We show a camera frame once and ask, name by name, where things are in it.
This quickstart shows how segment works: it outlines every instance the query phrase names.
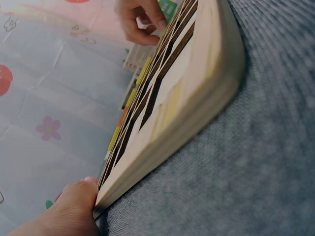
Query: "pink flower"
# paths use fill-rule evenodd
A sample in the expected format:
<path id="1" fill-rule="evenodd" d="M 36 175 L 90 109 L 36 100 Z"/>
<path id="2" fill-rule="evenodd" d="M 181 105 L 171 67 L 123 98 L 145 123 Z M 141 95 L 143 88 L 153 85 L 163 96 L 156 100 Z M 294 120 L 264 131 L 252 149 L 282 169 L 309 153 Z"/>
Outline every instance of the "pink flower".
<path id="1" fill-rule="evenodd" d="M 39 125 L 36 130 L 39 133 L 42 133 L 41 139 L 44 141 L 49 141 L 51 137 L 56 140 L 61 140 L 61 136 L 57 133 L 57 130 L 60 128 L 60 120 L 53 120 L 51 117 L 44 118 L 44 124 Z"/>

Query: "blue fabric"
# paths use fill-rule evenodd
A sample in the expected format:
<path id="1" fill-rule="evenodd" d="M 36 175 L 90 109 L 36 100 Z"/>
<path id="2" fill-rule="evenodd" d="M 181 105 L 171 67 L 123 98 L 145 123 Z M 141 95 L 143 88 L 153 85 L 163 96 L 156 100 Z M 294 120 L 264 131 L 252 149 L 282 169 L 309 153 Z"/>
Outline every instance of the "blue fabric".
<path id="1" fill-rule="evenodd" d="M 229 2 L 239 95 L 103 214 L 104 235 L 315 235 L 315 2 Z"/>

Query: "hand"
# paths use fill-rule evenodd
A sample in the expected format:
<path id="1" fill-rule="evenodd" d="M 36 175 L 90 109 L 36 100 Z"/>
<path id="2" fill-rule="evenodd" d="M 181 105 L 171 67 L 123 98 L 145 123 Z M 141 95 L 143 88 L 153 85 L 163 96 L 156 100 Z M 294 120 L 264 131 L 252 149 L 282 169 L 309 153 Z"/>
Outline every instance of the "hand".
<path id="1" fill-rule="evenodd" d="M 7 236 L 98 236 L 92 210 L 98 193 L 91 177 L 64 188 L 55 204 Z"/>
<path id="2" fill-rule="evenodd" d="M 157 45 L 159 38 L 151 35 L 156 29 L 165 30 L 167 23 L 158 0 L 116 0 L 115 12 L 118 15 L 128 41 L 140 45 Z M 136 19 L 146 29 L 139 29 Z"/>

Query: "thick book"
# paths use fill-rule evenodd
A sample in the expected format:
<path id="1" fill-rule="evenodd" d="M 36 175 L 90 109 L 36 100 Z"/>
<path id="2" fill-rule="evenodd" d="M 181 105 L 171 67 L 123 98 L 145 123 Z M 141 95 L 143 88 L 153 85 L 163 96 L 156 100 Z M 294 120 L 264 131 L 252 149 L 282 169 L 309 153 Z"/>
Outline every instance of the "thick book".
<path id="1" fill-rule="evenodd" d="M 94 217 L 218 116 L 237 94 L 244 70 L 244 47 L 227 0 L 183 0 L 118 122 Z"/>

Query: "finger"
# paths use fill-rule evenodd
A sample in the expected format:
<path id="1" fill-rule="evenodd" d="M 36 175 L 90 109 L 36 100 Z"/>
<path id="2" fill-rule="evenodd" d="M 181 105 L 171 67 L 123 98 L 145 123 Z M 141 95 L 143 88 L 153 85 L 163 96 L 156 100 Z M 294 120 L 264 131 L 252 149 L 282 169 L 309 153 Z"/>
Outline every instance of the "finger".
<path id="1" fill-rule="evenodd" d="M 165 30 L 167 23 L 157 0 L 143 0 L 141 6 L 159 30 Z"/>
<path id="2" fill-rule="evenodd" d="M 84 180 L 98 184 L 98 180 L 96 178 L 93 178 L 93 177 L 86 177 Z M 62 192 L 55 198 L 55 202 L 58 200 L 58 198 L 60 197 L 61 194 L 62 194 Z"/>
<path id="3" fill-rule="evenodd" d="M 149 25 L 148 27 L 146 27 L 143 31 L 146 35 L 151 35 L 151 33 L 153 33 L 154 31 L 156 31 L 157 28 L 155 25 Z"/>
<path id="4" fill-rule="evenodd" d="M 145 10 L 142 7 L 137 7 L 134 9 L 134 14 L 138 17 L 140 22 L 144 25 L 152 24 L 150 18 L 146 14 Z"/>
<path id="5" fill-rule="evenodd" d="M 132 20 L 123 21 L 122 27 L 125 32 L 126 39 L 128 41 L 140 45 L 156 45 L 159 41 L 159 38 L 157 36 L 147 34 L 146 29 L 139 29 L 135 21 Z"/>
<path id="6" fill-rule="evenodd" d="M 59 206 L 74 206 L 86 210 L 93 210 L 98 193 L 97 185 L 94 181 L 82 180 L 67 185 L 58 200 L 56 205 Z"/>
<path id="7" fill-rule="evenodd" d="M 152 21 L 150 20 L 150 18 L 147 15 L 139 16 L 139 20 L 140 20 L 141 24 L 143 24 L 143 25 L 152 24 Z"/>

